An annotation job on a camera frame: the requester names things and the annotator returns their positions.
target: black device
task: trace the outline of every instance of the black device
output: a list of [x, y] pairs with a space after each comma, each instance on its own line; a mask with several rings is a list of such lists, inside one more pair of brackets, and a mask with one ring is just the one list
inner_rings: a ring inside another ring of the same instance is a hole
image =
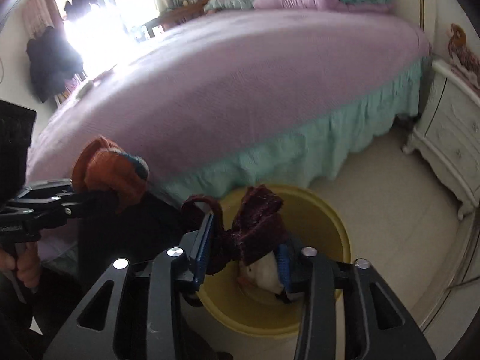
[[[0, 214], [0, 242], [38, 239], [41, 228], [93, 215], [108, 204], [116, 204], [111, 194], [76, 194], [69, 180], [24, 188], [6, 205], [14, 212]], [[208, 214], [199, 230], [186, 233], [178, 247], [151, 262], [113, 262], [53, 339], [44, 359], [187, 359], [179, 296], [194, 294], [203, 283], [213, 222]], [[368, 261], [334, 262], [295, 244], [303, 274], [293, 278], [293, 285], [305, 293], [296, 360], [335, 358], [335, 289], [344, 293], [347, 360], [435, 359], [411, 315]]]

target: nightstand drawer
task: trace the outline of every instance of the nightstand drawer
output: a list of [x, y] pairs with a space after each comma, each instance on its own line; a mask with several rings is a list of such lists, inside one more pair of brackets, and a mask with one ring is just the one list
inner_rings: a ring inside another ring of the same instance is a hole
[[480, 107], [449, 81], [443, 91], [439, 109], [471, 138], [480, 151]]
[[480, 187], [480, 152], [450, 119], [437, 111], [426, 137], [448, 158], [472, 191]]

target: orange cloth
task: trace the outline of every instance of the orange cloth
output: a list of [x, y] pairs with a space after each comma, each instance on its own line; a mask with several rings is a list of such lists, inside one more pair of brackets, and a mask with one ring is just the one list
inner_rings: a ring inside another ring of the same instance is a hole
[[129, 156], [116, 143], [100, 136], [78, 157], [71, 183], [77, 192], [116, 191], [117, 212], [121, 212], [140, 203], [147, 189], [147, 180], [138, 175], [135, 162], [148, 174], [148, 167], [141, 158]]

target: white cabinet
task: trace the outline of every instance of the white cabinet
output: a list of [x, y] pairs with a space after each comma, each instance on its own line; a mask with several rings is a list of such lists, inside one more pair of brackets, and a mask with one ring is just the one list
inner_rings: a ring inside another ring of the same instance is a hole
[[418, 149], [438, 179], [463, 202], [458, 218], [480, 200], [480, 98], [452, 67], [432, 64], [435, 78], [420, 121], [403, 151]]

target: white wall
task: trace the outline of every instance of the white wall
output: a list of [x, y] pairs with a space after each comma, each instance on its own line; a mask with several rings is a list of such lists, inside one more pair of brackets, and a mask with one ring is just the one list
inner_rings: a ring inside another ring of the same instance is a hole
[[433, 51], [448, 60], [447, 30], [452, 23], [458, 24], [466, 33], [469, 48], [480, 56], [480, 38], [477, 35], [468, 16], [457, 0], [437, 0], [437, 30]]
[[37, 111], [34, 139], [45, 128], [56, 106], [54, 102], [42, 104], [33, 94], [30, 85], [30, 61], [26, 53], [28, 40], [21, 11], [15, 9], [0, 32], [0, 58], [4, 70], [0, 99]]

